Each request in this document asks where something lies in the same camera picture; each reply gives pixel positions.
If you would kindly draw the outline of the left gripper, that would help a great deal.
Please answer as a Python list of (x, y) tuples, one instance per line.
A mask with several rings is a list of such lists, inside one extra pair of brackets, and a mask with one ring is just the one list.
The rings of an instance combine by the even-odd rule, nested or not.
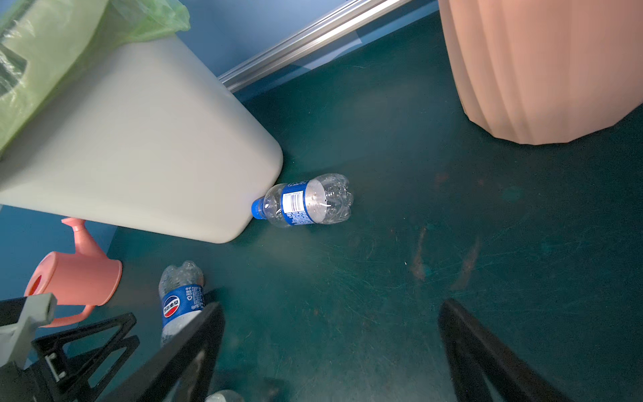
[(23, 368), (1, 366), (2, 401), (99, 397), (140, 344), (131, 313), (35, 338)]

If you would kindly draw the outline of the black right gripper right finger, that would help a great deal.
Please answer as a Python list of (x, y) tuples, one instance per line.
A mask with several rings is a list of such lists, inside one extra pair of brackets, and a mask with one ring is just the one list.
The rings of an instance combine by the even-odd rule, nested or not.
[(458, 301), (442, 303), (438, 324), (457, 400), (492, 401), (488, 385), (505, 401), (570, 400)]

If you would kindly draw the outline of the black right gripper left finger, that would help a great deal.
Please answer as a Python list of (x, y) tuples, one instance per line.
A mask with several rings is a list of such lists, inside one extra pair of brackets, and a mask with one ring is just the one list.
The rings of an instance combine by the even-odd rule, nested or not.
[(204, 401), (219, 355), (224, 310), (210, 303), (105, 401)]

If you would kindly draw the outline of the small bottle blue label back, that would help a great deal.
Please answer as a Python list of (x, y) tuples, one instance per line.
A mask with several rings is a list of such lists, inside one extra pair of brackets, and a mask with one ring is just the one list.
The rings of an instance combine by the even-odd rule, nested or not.
[(254, 219), (289, 228), (310, 224), (338, 224), (349, 219), (353, 195), (348, 178), (323, 174), (314, 179), (276, 184), (251, 205)]

